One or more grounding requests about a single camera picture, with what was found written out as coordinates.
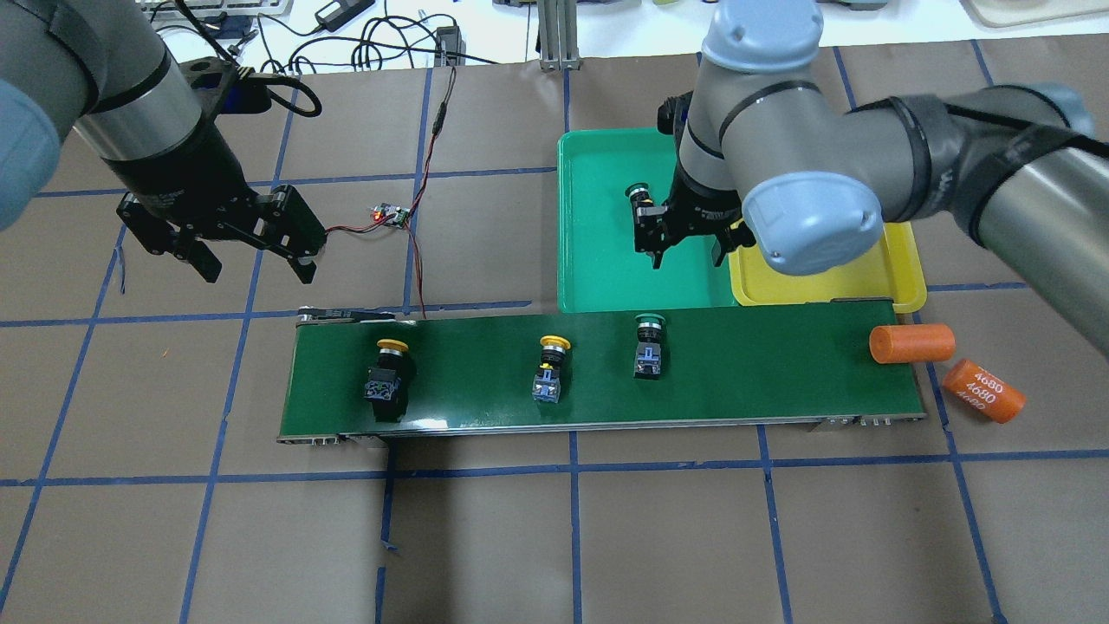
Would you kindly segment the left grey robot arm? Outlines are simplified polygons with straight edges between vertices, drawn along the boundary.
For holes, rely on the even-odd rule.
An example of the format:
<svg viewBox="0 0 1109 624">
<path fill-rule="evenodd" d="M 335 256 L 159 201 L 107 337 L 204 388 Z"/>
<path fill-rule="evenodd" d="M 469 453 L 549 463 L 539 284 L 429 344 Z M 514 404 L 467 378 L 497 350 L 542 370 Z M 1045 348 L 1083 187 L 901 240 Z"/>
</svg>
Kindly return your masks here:
<svg viewBox="0 0 1109 624">
<path fill-rule="evenodd" d="M 170 254 L 205 282 L 221 262 L 210 241 L 241 241 L 289 262 L 302 283 L 328 241 L 292 185 L 250 188 L 217 127 L 221 114 L 260 114 L 301 80 L 258 74 L 222 49 L 179 62 L 133 1 L 4 1 L 1 59 L 3 226 L 52 180 L 77 132 L 126 188 L 116 213 L 150 254 Z"/>
</svg>

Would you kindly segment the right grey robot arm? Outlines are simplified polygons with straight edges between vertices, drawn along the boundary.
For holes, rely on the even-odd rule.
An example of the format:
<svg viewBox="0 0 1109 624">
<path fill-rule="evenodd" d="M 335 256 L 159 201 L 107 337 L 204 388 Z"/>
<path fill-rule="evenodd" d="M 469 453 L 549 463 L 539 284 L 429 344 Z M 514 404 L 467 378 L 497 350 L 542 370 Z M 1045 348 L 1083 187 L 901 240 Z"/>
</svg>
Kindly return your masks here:
<svg viewBox="0 0 1109 624">
<path fill-rule="evenodd" d="M 665 202 L 625 190 L 637 252 L 686 237 L 714 264 L 755 246 L 788 276 L 857 259 L 887 224 L 946 211 L 1098 351 L 1108 342 L 1106 143 L 1072 88 L 995 84 L 832 110 L 808 67 L 814 1 L 722 1 L 696 86 L 658 111 L 676 140 Z"/>
</svg>

